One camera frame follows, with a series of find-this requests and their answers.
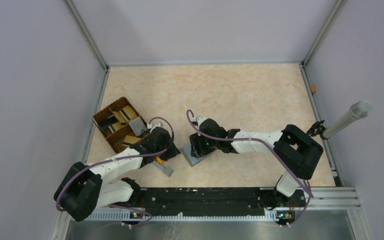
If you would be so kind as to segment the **brown woven divided basket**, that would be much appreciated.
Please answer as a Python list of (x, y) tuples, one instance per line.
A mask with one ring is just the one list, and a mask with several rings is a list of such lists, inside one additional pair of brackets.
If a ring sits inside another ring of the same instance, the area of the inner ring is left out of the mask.
[[(138, 113), (138, 111), (134, 108), (134, 106), (130, 103), (130, 101), (122, 96), (109, 104), (108, 106), (104, 107), (102, 110), (98, 111), (95, 113), (92, 117), (92, 120), (95, 124), (95, 126), (98, 128), (99, 132), (103, 135), (105, 138), (106, 142), (110, 145), (110, 148), (116, 153), (120, 153), (124, 151), (127, 146), (122, 145), (122, 140), (125, 138), (125, 136), (134, 136), (134, 132), (129, 126), (129, 123), (127, 124), (121, 124), (120, 122), (114, 123), (109, 126), (109, 129), (106, 130), (105, 132), (102, 132), (100, 128), (98, 127), (98, 122), (105, 120), (106, 118), (110, 117), (113, 115), (113, 111), (118, 111), (121, 110), (122, 108), (126, 106), (131, 106), (138, 117), (142, 118), (144, 123), (146, 124), (145, 119)], [(137, 136), (138, 138), (141, 138), (141, 140), (150, 133), (150, 131), (147, 129), (146, 133), (143, 134), (142, 136)]]

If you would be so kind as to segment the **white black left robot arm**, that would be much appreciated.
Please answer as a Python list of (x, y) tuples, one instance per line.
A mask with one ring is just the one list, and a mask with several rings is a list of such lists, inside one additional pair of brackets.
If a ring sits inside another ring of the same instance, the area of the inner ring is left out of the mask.
[(139, 186), (133, 180), (115, 180), (154, 163), (156, 159), (168, 161), (180, 153), (171, 134), (156, 126), (142, 140), (112, 157), (89, 165), (76, 162), (55, 191), (56, 209), (80, 222), (96, 208), (119, 202), (134, 207), (141, 198), (137, 191)]

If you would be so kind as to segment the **grey card holder wallet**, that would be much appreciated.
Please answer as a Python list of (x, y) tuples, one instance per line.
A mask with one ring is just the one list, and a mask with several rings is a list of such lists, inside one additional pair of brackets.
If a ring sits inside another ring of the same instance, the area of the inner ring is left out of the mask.
[(204, 150), (203, 152), (198, 153), (196, 149), (191, 144), (185, 144), (181, 147), (180, 152), (188, 162), (191, 167), (196, 166), (201, 163), (203, 160), (207, 159), (211, 154), (213, 154), (216, 149)]

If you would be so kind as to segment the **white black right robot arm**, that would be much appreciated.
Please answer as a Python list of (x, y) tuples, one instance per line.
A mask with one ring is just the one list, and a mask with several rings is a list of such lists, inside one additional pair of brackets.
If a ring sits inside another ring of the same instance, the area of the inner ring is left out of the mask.
[(284, 167), (278, 180), (273, 200), (279, 206), (287, 206), (298, 188), (313, 196), (309, 180), (312, 178), (323, 147), (299, 127), (288, 124), (283, 130), (271, 132), (226, 130), (215, 120), (203, 116), (189, 120), (196, 131), (190, 135), (190, 156), (205, 158), (215, 151), (225, 154), (272, 154)]

